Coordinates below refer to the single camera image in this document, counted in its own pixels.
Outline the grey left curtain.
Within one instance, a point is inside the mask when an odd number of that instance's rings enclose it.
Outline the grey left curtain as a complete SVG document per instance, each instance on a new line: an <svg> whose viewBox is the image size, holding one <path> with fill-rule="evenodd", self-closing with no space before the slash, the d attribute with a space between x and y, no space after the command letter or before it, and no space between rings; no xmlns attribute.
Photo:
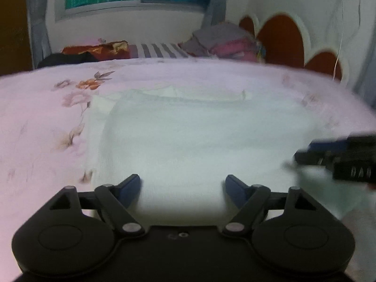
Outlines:
<svg viewBox="0 0 376 282"><path fill-rule="evenodd" d="M51 54L46 25L47 4L48 0L26 0L29 41L34 69Z"/></svg>

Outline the pile of folded clothes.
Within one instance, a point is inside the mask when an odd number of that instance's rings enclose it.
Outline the pile of folded clothes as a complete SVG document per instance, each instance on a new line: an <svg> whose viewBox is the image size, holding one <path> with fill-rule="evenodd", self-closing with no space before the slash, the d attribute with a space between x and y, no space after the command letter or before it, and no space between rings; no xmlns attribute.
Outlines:
<svg viewBox="0 0 376 282"><path fill-rule="evenodd" d="M262 63L266 51L255 37L231 22L204 27L178 46L193 57L241 60Z"/></svg>

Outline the red white scalloped headboard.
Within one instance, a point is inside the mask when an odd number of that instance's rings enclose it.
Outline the red white scalloped headboard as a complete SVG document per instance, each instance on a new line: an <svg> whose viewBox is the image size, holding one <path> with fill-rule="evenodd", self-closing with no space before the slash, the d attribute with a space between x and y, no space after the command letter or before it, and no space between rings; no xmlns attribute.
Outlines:
<svg viewBox="0 0 376 282"><path fill-rule="evenodd" d="M348 67L339 51L329 47L314 50L308 29L296 15L279 12L262 23L255 15L246 15L238 25L261 44L261 58L267 64L330 75L338 82L347 78Z"/></svg>

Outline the white small garment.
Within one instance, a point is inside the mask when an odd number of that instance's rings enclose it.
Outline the white small garment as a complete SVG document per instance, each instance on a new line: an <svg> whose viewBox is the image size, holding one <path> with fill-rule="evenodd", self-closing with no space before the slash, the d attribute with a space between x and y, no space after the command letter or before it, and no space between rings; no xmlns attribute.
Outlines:
<svg viewBox="0 0 376 282"><path fill-rule="evenodd" d="M139 175L130 211L149 225L223 222L235 210L223 188L230 174L274 192L301 186L342 217L350 208L346 187L323 170L291 165L297 150L328 136L309 110L288 99L208 101L129 90L92 100L89 167L94 186Z"/></svg>

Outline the black cloth on bed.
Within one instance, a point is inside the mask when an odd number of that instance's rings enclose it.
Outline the black cloth on bed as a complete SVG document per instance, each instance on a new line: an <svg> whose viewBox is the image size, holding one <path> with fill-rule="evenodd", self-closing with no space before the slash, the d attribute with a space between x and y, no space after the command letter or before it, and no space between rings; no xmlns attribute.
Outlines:
<svg viewBox="0 0 376 282"><path fill-rule="evenodd" d="M89 52L82 54L63 54L55 53L47 56L38 63L37 68L61 66L67 64L96 63L98 60Z"/></svg>

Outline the red orange patterned cloth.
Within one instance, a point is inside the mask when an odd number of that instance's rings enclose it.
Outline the red orange patterned cloth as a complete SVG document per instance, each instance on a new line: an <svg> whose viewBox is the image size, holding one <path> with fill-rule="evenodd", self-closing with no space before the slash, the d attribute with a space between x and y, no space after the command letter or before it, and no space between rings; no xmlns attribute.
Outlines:
<svg viewBox="0 0 376 282"><path fill-rule="evenodd" d="M75 64L131 58L131 51L127 41L65 47L61 54L67 56Z"/></svg>

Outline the grey white striped sheet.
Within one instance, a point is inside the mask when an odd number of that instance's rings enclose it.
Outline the grey white striped sheet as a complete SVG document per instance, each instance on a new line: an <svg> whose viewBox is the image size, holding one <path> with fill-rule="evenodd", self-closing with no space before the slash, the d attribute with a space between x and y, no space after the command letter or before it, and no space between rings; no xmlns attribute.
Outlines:
<svg viewBox="0 0 376 282"><path fill-rule="evenodd" d="M188 59L191 56L176 43L136 43L129 46L132 59Z"/></svg>

